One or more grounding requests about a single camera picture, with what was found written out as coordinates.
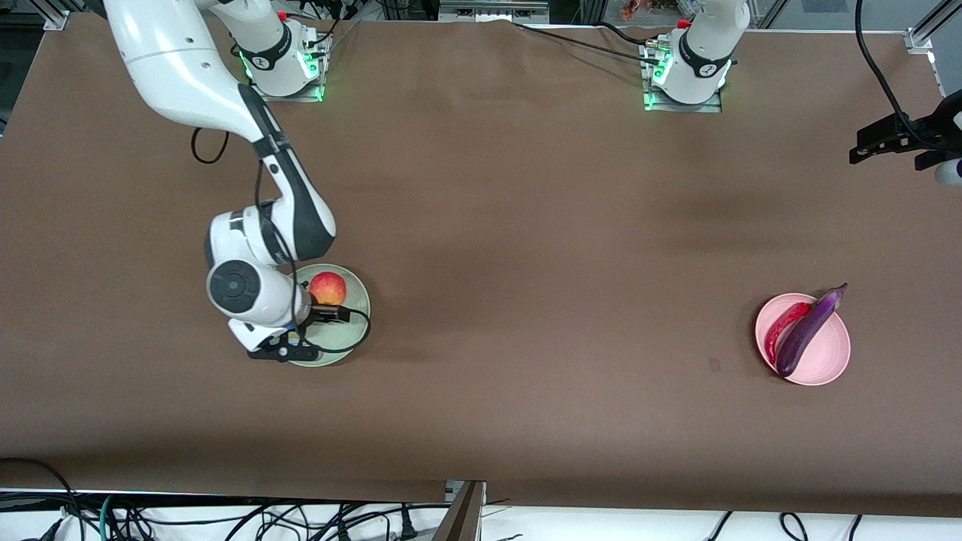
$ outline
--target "mounting plate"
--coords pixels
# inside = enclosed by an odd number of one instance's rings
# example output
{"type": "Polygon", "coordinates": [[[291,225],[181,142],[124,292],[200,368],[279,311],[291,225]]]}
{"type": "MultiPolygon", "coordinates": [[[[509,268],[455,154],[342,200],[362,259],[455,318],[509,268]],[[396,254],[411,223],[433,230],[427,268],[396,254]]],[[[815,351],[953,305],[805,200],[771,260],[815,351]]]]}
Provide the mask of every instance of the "mounting plate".
{"type": "Polygon", "coordinates": [[[667,34],[663,34],[650,45],[653,46],[639,45],[639,55],[646,59],[653,58],[661,64],[652,65],[644,62],[640,63],[642,66],[642,92],[645,93],[646,111],[675,111],[680,113],[722,112],[722,93],[719,90],[715,90],[715,93],[712,94],[712,97],[708,98],[708,101],[689,105],[671,99],[665,94],[664,90],[655,85],[652,82],[655,77],[655,72],[659,69],[664,69],[665,64],[668,63],[667,61],[671,59],[669,55],[669,37],[667,34]]]}
{"type": "MultiPolygon", "coordinates": [[[[304,36],[305,42],[312,42],[317,40],[317,29],[304,26],[304,36]]],[[[333,36],[328,36],[320,43],[312,46],[305,47],[303,50],[304,54],[304,65],[306,69],[315,71],[317,77],[310,81],[301,91],[293,93],[289,96],[274,96],[261,91],[257,84],[250,76],[250,70],[246,71],[247,79],[250,81],[250,86],[257,91],[258,94],[264,99],[264,101],[294,101],[301,103],[310,103],[316,101],[324,101],[324,84],[327,81],[327,68],[331,62],[331,44],[334,41],[333,36]]]]}

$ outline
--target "red chili pepper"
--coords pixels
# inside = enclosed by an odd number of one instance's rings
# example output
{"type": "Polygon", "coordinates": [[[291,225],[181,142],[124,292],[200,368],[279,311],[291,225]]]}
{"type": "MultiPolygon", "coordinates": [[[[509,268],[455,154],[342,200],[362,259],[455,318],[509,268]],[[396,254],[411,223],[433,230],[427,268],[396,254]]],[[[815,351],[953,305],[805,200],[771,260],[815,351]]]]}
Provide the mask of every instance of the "red chili pepper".
{"type": "Polygon", "coordinates": [[[790,324],[805,317],[805,314],[808,314],[811,309],[811,304],[799,302],[775,320],[772,328],[769,329],[769,334],[765,336],[765,352],[769,355],[769,362],[772,363],[772,366],[775,366],[775,344],[778,342],[778,337],[785,332],[790,324]]]}

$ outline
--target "white plate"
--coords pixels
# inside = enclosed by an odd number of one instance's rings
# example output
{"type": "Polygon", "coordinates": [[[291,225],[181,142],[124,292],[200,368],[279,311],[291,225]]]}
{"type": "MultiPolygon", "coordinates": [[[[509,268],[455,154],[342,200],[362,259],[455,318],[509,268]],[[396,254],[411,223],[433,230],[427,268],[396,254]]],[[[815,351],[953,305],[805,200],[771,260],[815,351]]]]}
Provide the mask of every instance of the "white plate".
{"type": "MultiPolygon", "coordinates": [[[[300,283],[310,282],[322,272],[334,272],[344,279],[344,285],[347,287],[347,296],[344,298],[343,306],[360,310],[370,317],[370,296],[367,295],[367,288],[364,287],[361,279],[358,278],[354,272],[344,267],[329,265],[327,263],[301,267],[297,269],[297,281],[300,283]]],[[[307,339],[310,340],[312,344],[316,344],[325,349],[347,348],[358,340],[361,340],[366,328],[367,322],[364,318],[357,314],[351,314],[351,321],[347,323],[313,323],[307,327],[307,339]]],[[[340,361],[350,354],[351,351],[353,351],[353,349],[343,353],[322,352],[317,358],[317,361],[289,362],[302,367],[323,367],[340,361]]]]}

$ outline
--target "white floor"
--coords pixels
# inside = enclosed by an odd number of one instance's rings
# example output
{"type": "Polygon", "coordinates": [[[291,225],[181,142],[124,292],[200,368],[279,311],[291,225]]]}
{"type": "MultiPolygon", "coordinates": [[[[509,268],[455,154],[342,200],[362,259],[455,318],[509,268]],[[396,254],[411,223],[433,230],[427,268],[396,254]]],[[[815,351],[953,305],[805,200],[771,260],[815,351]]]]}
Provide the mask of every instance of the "white floor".
{"type": "MultiPolygon", "coordinates": [[[[366,506],[363,511],[375,511],[396,507],[395,504],[366,506]]],[[[239,517],[253,506],[237,507],[180,507],[150,509],[144,516],[165,521],[196,521],[216,518],[239,517]]],[[[286,506],[276,511],[283,512],[286,506]]],[[[335,505],[312,505],[305,507],[308,521],[313,525],[325,523],[336,511],[335,505]]],[[[444,514],[443,509],[423,509],[411,512],[418,531],[435,528],[444,514]]],[[[559,507],[485,507],[482,520],[482,541],[503,541],[521,534],[520,541],[704,541],[722,517],[720,511],[664,511],[586,509],[559,507]]],[[[851,515],[800,514],[812,541],[846,541],[852,523],[851,515]]],[[[22,541],[39,538],[53,524],[60,513],[57,511],[25,511],[0,513],[0,541],[22,541]]],[[[296,522],[302,518],[298,512],[287,515],[296,522]]],[[[251,541],[260,525],[260,519],[250,521],[233,538],[235,541],[251,541]]],[[[222,541],[235,522],[208,526],[154,526],[158,541],[222,541]]],[[[384,519],[370,521],[349,532],[352,541],[385,539],[388,524],[384,519]]],[[[391,516],[392,539],[400,533],[400,517],[391,516]]],[[[99,536],[92,528],[87,531],[90,541],[99,536]]],[[[938,519],[916,517],[867,516],[862,520],[854,536],[857,541],[958,541],[962,539],[962,519],[938,519]]],[[[64,521],[57,541],[80,539],[76,519],[64,521]]],[[[294,532],[272,528],[265,541],[296,541],[294,532]]],[[[790,541],[781,530],[777,513],[736,512],[728,520],[719,536],[726,540],[779,540],[790,541]]]]}

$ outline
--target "plate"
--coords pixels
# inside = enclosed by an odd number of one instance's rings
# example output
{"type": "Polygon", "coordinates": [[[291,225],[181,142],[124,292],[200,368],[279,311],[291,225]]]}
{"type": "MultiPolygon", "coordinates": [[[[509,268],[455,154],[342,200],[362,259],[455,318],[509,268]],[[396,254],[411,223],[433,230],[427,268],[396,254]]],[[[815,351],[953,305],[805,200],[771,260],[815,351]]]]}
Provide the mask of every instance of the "plate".
{"type": "MultiPolygon", "coordinates": [[[[758,351],[762,354],[762,358],[765,359],[765,364],[775,371],[776,374],[778,374],[778,372],[775,370],[775,366],[772,365],[772,360],[769,359],[768,354],[765,352],[765,336],[769,333],[769,329],[772,328],[775,321],[787,312],[789,308],[799,302],[811,304],[815,302],[815,300],[813,296],[802,293],[786,293],[785,295],[779,295],[768,301],[758,313],[758,318],[755,320],[755,343],[758,346],[758,351]]],[[[785,341],[785,338],[789,332],[795,328],[796,324],[797,322],[792,323],[781,333],[781,336],[778,337],[778,341],[775,343],[775,351],[781,348],[782,342],[785,341]]],[[[795,371],[785,379],[798,385],[824,385],[825,383],[830,383],[845,371],[850,355],[851,342],[848,337],[848,330],[842,318],[839,317],[836,312],[828,318],[828,321],[825,322],[822,328],[819,329],[819,332],[815,334],[812,341],[808,344],[808,347],[805,348],[805,351],[802,353],[801,359],[798,360],[798,366],[795,368],[795,371]]]]}
{"type": "MultiPolygon", "coordinates": [[[[358,278],[354,272],[344,267],[329,265],[327,263],[300,267],[297,269],[297,281],[300,283],[310,282],[322,272],[334,272],[344,279],[344,285],[347,287],[347,296],[344,298],[343,306],[360,310],[370,317],[370,296],[367,295],[367,288],[364,287],[364,283],[361,282],[361,279],[358,278]]],[[[366,327],[367,322],[364,318],[357,314],[351,314],[351,321],[347,323],[313,323],[307,327],[307,339],[310,340],[312,344],[317,344],[325,349],[347,348],[361,339],[366,327]]],[[[349,355],[351,351],[353,351],[353,349],[343,353],[322,352],[316,361],[289,362],[302,367],[323,367],[340,361],[349,355]]]]}

